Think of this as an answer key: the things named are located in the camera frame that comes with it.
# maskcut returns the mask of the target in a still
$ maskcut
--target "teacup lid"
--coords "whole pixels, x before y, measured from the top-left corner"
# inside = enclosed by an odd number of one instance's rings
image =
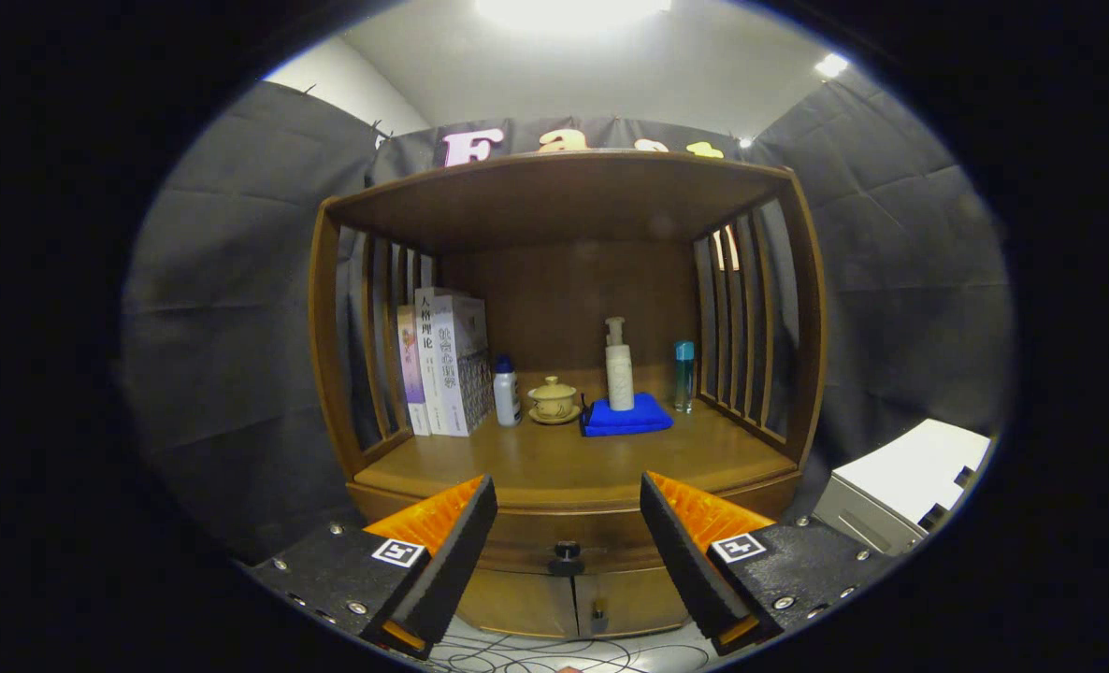
[[[558,376],[547,376],[546,386],[539,386],[529,391],[529,396],[536,400],[560,400],[563,397],[571,397],[576,394],[576,388],[567,384],[559,384]]]

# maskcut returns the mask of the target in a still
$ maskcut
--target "white printer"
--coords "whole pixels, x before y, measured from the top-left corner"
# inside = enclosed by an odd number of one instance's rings
[[[886,554],[905,553],[962,497],[989,438],[927,419],[833,470],[813,516]]]

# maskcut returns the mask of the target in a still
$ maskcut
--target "glass bottle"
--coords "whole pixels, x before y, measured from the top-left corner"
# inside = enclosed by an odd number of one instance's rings
[[[675,410],[692,412],[692,390],[695,388],[695,345],[675,343]]]

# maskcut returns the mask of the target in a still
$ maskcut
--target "blue cloth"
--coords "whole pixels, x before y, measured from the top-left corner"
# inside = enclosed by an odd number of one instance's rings
[[[583,436],[639,435],[641,431],[665,430],[673,425],[671,417],[653,400],[652,394],[639,392],[633,396],[633,408],[630,410],[610,409],[607,399],[593,402],[592,412],[583,426]]]

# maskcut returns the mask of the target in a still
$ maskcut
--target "white pump bottle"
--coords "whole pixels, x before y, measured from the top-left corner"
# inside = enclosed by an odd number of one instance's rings
[[[609,378],[609,408],[630,410],[633,408],[633,363],[629,346],[622,344],[622,324],[625,318],[606,318],[609,336],[606,336],[606,376]]]

